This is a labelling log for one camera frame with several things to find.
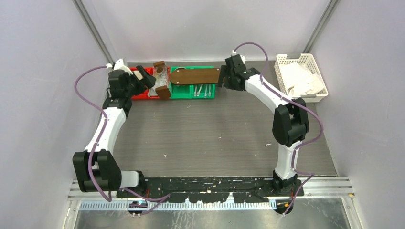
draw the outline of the wooden cutting board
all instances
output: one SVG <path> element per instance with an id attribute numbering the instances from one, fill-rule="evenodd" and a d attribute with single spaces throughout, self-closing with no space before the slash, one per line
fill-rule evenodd
<path id="1" fill-rule="evenodd" d="M 170 81 L 176 85 L 218 83 L 220 68 L 177 69 L 170 73 Z"/>

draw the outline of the green tray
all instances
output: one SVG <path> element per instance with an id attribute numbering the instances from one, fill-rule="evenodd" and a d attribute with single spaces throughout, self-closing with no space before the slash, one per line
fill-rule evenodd
<path id="1" fill-rule="evenodd" d="M 171 67 L 170 73 L 178 68 L 185 68 L 185 69 L 206 69 L 206 68 L 214 68 L 213 66 L 187 66 L 187 67 Z M 213 99 L 215 98 L 215 84 L 202 84 L 202 88 L 200 90 L 199 96 L 194 96 L 195 87 L 197 87 L 197 92 L 200 89 L 201 84 L 196 85 L 175 85 L 172 82 L 169 84 L 169 90 L 171 92 L 170 99 Z"/>

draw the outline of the white cloth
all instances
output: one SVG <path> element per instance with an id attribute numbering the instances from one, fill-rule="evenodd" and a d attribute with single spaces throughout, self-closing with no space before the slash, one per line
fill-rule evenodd
<path id="1" fill-rule="evenodd" d="M 312 74 L 308 68 L 299 65 L 297 62 L 280 66 L 280 71 L 289 95 L 317 94 L 324 88 L 318 74 Z"/>

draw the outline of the white plastic basket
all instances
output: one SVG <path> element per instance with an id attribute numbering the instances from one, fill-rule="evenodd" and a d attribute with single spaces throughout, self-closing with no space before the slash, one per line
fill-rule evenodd
<path id="1" fill-rule="evenodd" d="M 314 56 L 312 54 L 301 54 L 298 59 L 290 59 L 287 54 L 279 54 L 276 56 L 276 63 L 274 64 L 274 69 L 276 70 L 278 85 L 280 85 L 280 90 L 282 93 L 287 94 L 286 87 L 283 82 L 283 76 L 280 72 L 280 66 L 297 62 L 299 65 L 308 68 L 312 74 L 318 74 L 322 80 L 324 89 L 317 94 L 302 95 L 301 98 L 307 103 L 317 103 L 321 101 L 324 97 L 328 95 L 328 90 L 326 89 L 325 82 L 323 81 L 322 75 L 319 72 L 318 66 L 315 62 Z"/>

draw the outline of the gray wall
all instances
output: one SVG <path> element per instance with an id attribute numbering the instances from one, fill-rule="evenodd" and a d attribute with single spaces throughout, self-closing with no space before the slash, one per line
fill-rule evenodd
<path id="1" fill-rule="evenodd" d="M 329 0 L 84 0 L 112 55 L 129 62 L 223 61 L 243 42 L 302 52 Z M 263 60 L 257 48 L 240 49 Z"/>
<path id="2" fill-rule="evenodd" d="M 341 1 L 312 51 L 329 90 L 317 107 L 325 136 L 369 228 L 405 228 L 404 9 Z"/>
<path id="3" fill-rule="evenodd" d="M 0 228 L 60 228 L 98 119 L 73 83 L 106 60 L 69 0 L 1 1 L 0 18 Z M 99 70 L 79 89 L 101 103 L 106 85 Z"/>

